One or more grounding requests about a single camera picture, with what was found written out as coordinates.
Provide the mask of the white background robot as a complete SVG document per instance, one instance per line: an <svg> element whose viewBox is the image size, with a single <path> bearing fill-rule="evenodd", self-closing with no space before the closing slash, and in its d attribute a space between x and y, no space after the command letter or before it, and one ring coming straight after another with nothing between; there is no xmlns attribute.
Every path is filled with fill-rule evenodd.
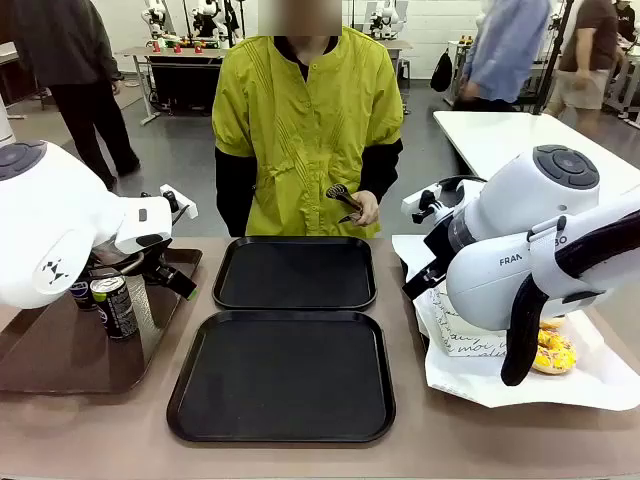
<svg viewBox="0 0 640 480"><path fill-rule="evenodd" d="M367 3L363 31L376 40L394 40L407 19L406 0L378 0Z"/></svg>
<svg viewBox="0 0 640 480"><path fill-rule="evenodd" d="M233 32L224 0L198 0L197 6L192 9L192 16L197 38L227 40Z"/></svg>
<svg viewBox="0 0 640 480"><path fill-rule="evenodd" d="M165 0L144 0L142 20L147 24L151 37L158 39L174 31L172 19Z"/></svg>

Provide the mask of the black Pepsi can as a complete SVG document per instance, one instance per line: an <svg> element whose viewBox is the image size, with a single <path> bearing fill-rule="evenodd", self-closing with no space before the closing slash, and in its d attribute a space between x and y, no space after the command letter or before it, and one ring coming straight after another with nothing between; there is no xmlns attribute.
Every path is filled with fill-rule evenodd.
<svg viewBox="0 0 640 480"><path fill-rule="evenodd" d="M90 283L85 280L77 280L69 289L77 307L82 311L92 311L97 308L93 298Z"/></svg>
<svg viewBox="0 0 640 480"><path fill-rule="evenodd" d="M109 338L121 340L138 332L138 323L122 276L93 280L90 291Z"/></svg>

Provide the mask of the black backpack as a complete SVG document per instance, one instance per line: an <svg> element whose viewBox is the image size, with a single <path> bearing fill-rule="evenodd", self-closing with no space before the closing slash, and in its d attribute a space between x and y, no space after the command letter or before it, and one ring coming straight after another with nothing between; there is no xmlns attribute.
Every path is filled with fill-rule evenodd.
<svg viewBox="0 0 640 480"><path fill-rule="evenodd" d="M451 58L448 54L448 51L445 50L443 54L440 56L437 65L433 71L430 87L439 93L445 92L452 80L453 75L453 65Z"/></svg>

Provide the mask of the person in yellow-green shirt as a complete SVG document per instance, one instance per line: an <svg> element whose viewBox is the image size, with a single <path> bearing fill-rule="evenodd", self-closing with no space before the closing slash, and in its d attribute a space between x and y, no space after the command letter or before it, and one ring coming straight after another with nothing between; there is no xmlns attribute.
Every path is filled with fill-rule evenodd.
<svg viewBox="0 0 640 480"><path fill-rule="evenodd" d="M401 139L403 104L387 49L346 26L342 0L264 0L255 36L224 56L215 148L257 160L245 235L374 238L326 197L358 192L362 153Z"/></svg>

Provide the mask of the black plastic tray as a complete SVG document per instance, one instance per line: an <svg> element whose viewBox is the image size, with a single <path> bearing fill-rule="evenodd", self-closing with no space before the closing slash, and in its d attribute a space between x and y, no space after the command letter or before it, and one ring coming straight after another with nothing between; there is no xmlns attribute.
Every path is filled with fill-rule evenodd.
<svg viewBox="0 0 640 480"><path fill-rule="evenodd" d="M395 417L383 331L355 311L212 315L166 410L193 443L368 443Z"/></svg>
<svg viewBox="0 0 640 480"><path fill-rule="evenodd" d="M376 296L371 248L354 237L238 238L212 287L227 310L363 311Z"/></svg>

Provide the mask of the person's right forearm black sleeve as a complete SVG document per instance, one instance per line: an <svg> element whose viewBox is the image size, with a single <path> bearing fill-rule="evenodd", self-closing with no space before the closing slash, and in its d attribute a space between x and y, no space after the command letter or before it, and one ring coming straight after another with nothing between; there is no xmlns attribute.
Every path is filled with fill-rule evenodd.
<svg viewBox="0 0 640 480"><path fill-rule="evenodd" d="M216 206L229 235L245 235L256 188L257 160L215 148Z"/></svg>

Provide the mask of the black stand pole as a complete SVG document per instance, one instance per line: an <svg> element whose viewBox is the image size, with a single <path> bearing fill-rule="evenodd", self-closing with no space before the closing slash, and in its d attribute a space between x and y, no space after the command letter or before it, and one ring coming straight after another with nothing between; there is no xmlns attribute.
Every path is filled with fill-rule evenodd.
<svg viewBox="0 0 640 480"><path fill-rule="evenodd" d="M551 54L544 69L542 80L536 93L536 102L531 110L533 115L540 115L547 101L547 97L551 88L554 70L560 55L564 35L569 22L569 17L575 0L562 0L562 16L558 24L557 32L552 43Z"/></svg>

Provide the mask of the background table with dark panel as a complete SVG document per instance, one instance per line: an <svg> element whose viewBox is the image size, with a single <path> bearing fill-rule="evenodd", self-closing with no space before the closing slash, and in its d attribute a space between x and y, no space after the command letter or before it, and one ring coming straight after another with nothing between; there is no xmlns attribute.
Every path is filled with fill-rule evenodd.
<svg viewBox="0 0 640 480"><path fill-rule="evenodd" d="M211 113L227 51L202 47L203 53L196 54L194 46L160 46L160 52L154 52L150 43L119 52L134 64L145 108L142 126L161 116Z"/></svg>

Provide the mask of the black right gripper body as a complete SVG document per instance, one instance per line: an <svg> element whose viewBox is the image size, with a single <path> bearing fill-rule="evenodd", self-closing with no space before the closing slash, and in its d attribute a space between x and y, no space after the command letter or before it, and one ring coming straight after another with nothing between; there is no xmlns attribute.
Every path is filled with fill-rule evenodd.
<svg viewBox="0 0 640 480"><path fill-rule="evenodd" d="M420 272L422 291L438 286L446 278L448 266L451 262L451 247L438 247L433 251L435 259Z"/></svg>

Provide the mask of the yellow sprinkled donut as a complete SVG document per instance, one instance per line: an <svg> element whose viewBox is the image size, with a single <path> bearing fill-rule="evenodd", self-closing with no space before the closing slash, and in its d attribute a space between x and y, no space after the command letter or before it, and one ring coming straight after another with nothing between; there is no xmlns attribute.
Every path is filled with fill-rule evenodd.
<svg viewBox="0 0 640 480"><path fill-rule="evenodd" d="M577 362L573 344L553 330L540 329L532 367L542 373L560 375L569 372Z"/></svg>

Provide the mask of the bystander in brown shirt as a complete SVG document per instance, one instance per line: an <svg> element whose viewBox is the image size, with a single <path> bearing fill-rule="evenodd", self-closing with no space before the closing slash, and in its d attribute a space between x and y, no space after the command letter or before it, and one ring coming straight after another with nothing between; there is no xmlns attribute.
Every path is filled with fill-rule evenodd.
<svg viewBox="0 0 640 480"><path fill-rule="evenodd" d="M544 112L559 117L572 108L582 123L601 111L617 58L618 18L612 0L582 0L574 30L562 52L555 85Z"/></svg>

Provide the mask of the black tray under paper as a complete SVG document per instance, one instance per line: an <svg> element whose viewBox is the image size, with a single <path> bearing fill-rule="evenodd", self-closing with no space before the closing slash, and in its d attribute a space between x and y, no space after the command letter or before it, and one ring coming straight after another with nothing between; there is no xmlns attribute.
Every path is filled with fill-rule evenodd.
<svg viewBox="0 0 640 480"><path fill-rule="evenodd" d="M403 260L400 260L400 264L403 271L403 275L406 276L408 274L408 265ZM414 316L416 318L423 350L424 350L424 353L427 353L430 346L430 338L428 334L424 334L423 331L421 330L421 328L423 327L423 323L422 323L421 317L419 316L419 312L417 308L414 307L413 310L414 310Z"/></svg>

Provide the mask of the bystander in dark clothes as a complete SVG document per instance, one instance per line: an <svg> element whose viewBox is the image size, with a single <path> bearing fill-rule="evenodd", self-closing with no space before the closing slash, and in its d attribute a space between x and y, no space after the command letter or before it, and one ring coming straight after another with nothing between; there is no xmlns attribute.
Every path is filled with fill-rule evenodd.
<svg viewBox="0 0 640 480"><path fill-rule="evenodd" d="M122 74L91 0L10 0L10 18L20 60L51 92L81 160L108 189L114 187L101 137L117 176L138 171L115 99Z"/></svg>

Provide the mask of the bystander in blue shirt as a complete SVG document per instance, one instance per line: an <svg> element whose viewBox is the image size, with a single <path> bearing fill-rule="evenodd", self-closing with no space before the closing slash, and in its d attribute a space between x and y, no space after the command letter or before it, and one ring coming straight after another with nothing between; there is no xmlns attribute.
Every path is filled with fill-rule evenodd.
<svg viewBox="0 0 640 480"><path fill-rule="evenodd" d="M549 0L491 0L466 55L454 111L511 112L530 76Z"/></svg>

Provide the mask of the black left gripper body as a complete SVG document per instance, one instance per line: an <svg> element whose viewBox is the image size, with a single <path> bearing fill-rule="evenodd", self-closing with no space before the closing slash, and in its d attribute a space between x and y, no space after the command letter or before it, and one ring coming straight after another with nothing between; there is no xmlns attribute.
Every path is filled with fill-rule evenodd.
<svg viewBox="0 0 640 480"><path fill-rule="evenodd" d="M143 277L148 284L167 288L179 296L188 296L197 287L190 277L170 265L158 265Z"/></svg>

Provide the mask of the person's left forearm black sleeve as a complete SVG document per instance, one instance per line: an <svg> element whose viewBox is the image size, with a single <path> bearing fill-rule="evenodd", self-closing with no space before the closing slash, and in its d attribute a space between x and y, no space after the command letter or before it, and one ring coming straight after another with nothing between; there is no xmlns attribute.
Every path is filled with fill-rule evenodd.
<svg viewBox="0 0 640 480"><path fill-rule="evenodd" d="M366 147L362 153L359 191L369 191L378 203L398 179L397 165L403 143L398 139L392 144L376 144Z"/></svg>

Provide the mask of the white printed donut box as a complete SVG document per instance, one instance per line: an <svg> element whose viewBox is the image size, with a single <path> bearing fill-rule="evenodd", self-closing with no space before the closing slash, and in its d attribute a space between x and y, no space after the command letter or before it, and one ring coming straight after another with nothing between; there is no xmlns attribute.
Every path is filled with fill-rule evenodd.
<svg viewBox="0 0 640 480"><path fill-rule="evenodd" d="M452 357L504 357L506 354L505 331L469 333L445 328L441 335L445 349Z"/></svg>
<svg viewBox="0 0 640 480"><path fill-rule="evenodd" d="M442 340L442 330L450 328L462 332L462 318L453 308L446 287L443 284L424 292L414 301L419 316L422 319L421 330L429 338L435 338L445 348Z"/></svg>

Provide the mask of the brown plastic tray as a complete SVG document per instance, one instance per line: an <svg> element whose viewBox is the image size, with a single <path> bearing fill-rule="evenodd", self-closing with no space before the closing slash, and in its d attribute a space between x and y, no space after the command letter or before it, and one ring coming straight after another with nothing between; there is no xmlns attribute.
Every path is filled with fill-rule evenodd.
<svg viewBox="0 0 640 480"><path fill-rule="evenodd" d="M0 332L0 392L122 394L145 376L182 298L146 287L151 318L135 335L110 339L96 310L80 310L67 293L39 309L5 312Z"/></svg>

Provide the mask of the white paper sheet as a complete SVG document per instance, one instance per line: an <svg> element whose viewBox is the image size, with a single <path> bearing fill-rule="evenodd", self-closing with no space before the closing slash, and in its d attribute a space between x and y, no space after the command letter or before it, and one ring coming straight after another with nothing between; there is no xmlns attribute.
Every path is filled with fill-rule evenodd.
<svg viewBox="0 0 640 480"><path fill-rule="evenodd" d="M452 357L430 339L424 365L433 389L489 407L556 403L625 411L640 406L640 375L609 345L582 310L568 313L559 333L577 348L577 364L567 373L531 370L517 386L500 378L504 357Z"/></svg>

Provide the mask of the dark serving tongs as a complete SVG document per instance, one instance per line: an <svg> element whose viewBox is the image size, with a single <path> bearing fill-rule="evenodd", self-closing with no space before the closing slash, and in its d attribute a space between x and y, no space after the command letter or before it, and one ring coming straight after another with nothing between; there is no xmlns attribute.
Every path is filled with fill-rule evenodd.
<svg viewBox="0 0 640 480"><path fill-rule="evenodd" d="M356 223L363 225L364 204L354 197L343 184L335 184L326 190L326 197L349 206L353 212L344 216L339 223Z"/></svg>

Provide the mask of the white table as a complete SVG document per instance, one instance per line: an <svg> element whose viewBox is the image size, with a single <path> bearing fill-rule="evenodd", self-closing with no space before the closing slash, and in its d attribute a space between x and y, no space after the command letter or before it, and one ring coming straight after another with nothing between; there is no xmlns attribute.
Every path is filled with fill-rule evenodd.
<svg viewBox="0 0 640 480"><path fill-rule="evenodd" d="M601 177L601 200L640 186L639 169L549 115L436 111L433 117L469 168L484 179L533 146L556 144L594 163Z"/></svg>

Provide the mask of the person's left hand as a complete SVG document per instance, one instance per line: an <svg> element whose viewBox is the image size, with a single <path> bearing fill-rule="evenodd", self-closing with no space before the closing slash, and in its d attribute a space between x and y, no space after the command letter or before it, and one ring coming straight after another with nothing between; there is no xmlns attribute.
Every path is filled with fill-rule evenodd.
<svg viewBox="0 0 640 480"><path fill-rule="evenodd" d="M363 190L355 192L352 197L361 207L360 217L355 224L364 227L376 223L379 219L379 204L376 196L368 190Z"/></svg>

